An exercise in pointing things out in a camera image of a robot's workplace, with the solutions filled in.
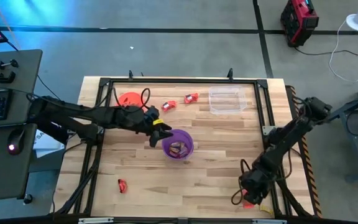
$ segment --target clear plastic container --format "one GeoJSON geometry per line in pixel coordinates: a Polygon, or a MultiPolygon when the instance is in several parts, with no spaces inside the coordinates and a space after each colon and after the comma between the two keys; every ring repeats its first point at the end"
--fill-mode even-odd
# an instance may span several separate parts
{"type": "Polygon", "coordinates": [[[212,114],[236,114],[246,107],[246,91],[242,86],[212,86],[209,88],[209,111],[212,114]]]}

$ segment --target wooden table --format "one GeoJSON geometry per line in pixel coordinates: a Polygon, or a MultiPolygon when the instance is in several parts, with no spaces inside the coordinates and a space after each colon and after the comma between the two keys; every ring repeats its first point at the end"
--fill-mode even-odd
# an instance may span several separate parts
{"type": "MultiPolygon", "coordinates": [[[[84,77],[78,104],[94,106],[99,79],[100,77],[84,77]]],[[[267,81],[276,125],[283,126],[291,120],[284,81],[267,81]]],[[[242,113],[213,115],[209,112],[208,88],[217,84],[157,82],[115,83],[114,86],[117,95],[127,91],[140,93],[144,88],[150,88],[149,105],[157,108],[168,100],[176,100],[177,108],[168,113],[160,110],[160,118],[174,129],[190,133],[195,142],[195,151],[187,161],[173,161],[163,154],[160,143],[156,148],[151,148],[148,137],[144,134],[121,129],[107,130],[92,216],[272,217],[259,206],[244,209],[241,205],[232,205],[230,201],[233,193],[239,189],[237,179],[241,174],[240,159],[251,163],[263,150],[253,87],[242,85],[247,98],[247,108],[242,113]],[[185,105],[183,97],[194,92],[200,94],[198,102],[185,105]],[[126,194],[119,193],[118,179],[127,181],[126,194]]],[[[72,139],[68,147],[76,143],[78,139],[72,139]]],[[[84,151],[85,146],[80,146],[65,154],[54,197],[57,209],[78,185],[84,151]]],[[[287,179],[288,187],[306,211],[314,213],[302,160],[295,153],[291,158],[293,172],[287,179]]],[[[287,156],[283,166],[287,173],[287,156]]],[[[280,208],[284,211],[279,188],[277,192],[280,208]]],[[[87,194],[83,197],[83,207],[86,198],[87,194]]],[[[264,210],[271,210],[270,196],[262,205],[264,210]]]]}

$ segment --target black desk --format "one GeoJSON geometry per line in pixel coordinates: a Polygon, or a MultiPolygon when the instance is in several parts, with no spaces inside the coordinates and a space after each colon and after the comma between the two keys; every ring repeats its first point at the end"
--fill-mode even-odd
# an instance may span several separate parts
{"type": "MultiPolygon", "coordinates": [[[[18,68],[12,66],[6,67],[4,74],[7,75],[10,71],[13,71],[16,73],[16,77],[12,83],[0,83],[0,88],[12,88],[32,93],[34,91],[35,81],[37,80],[41,56],[42,50],[0,52],[0,60],[4,63],[9,63],[10,59],[16,59],[19,64],[18,68]]],[[[7,119],[0,121],[0,126],[25,123],[29,108],[30,102],[25,97],[25,93],[14,91],[7,119]]]]}
{"type": "Polygon", "coordinates": [[[24,125],[23,151],[12,156],[7,151],[7,138],[11,131],[17,127],[0,127],[0,199],[23,196],[27,183],[29,161],[37,125],[24,125]]]}

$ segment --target concrete floor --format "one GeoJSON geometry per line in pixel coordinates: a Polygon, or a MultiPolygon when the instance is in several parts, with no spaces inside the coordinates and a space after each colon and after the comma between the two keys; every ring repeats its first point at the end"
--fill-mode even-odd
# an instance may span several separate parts
{"type": "MultiPolygon", "coordinates": [[[[286,0],[259,0],[265,29],[280,30],[278,17],[286,0]]],[[[318,30],[336,30],[358,11],[358,0],[314,0],[320,15],[318,30]]],[[[108,28],[256,29],[252,0],[0,0],[11,26],[108,28]]],[[[10,40],[11,35],[5,32],[10,40]]],[[[265,78],[257,34],[145,34],[15,32],[21,49],[42,49],[39,75],[65,101],[76,102],[85,75],[222,77],[229,68],[236,77],[265,78]]],[[[314,35],[301,50],[327,52],[335,35],[314,35]]],[[[296,88],[298,96],[317,96],[334,108],[353,99],[358,83],[336,78],[328,68],[329,55],[307,56],[287,47],[281,35],[266,35],[273,75],[296,88]]],[[[340,36],[340,49],[358,53],[358,35],[340,36]]],[[[0,44],[0,51],[11,50],[0,44]]],[[[348,79],[358,78],[358,57],[336,54],[333,66],[348,79]]],[[[37,82],[35,92],[49,95],[37,82]]],[[[344,175],[358,163],[339,121],[317,127],[307,135],[323,216],[358,221],[358,182],[344,175]]],[[[30,175],[30,205],[0,200],[0,218],[45,215],[55,188],[60,155],[34,160],[32,167],[50,171],[30,175]]]]}

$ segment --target computer mouse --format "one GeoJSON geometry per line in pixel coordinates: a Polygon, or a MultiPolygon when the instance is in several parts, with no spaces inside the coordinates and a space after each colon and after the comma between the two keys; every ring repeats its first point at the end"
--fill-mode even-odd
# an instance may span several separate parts
{"type": "Polygon", "coordinates": [[[7,139],[7,151],[10,155],[18,155],[23,150],[24,130],[16,128],[7,139]]]}

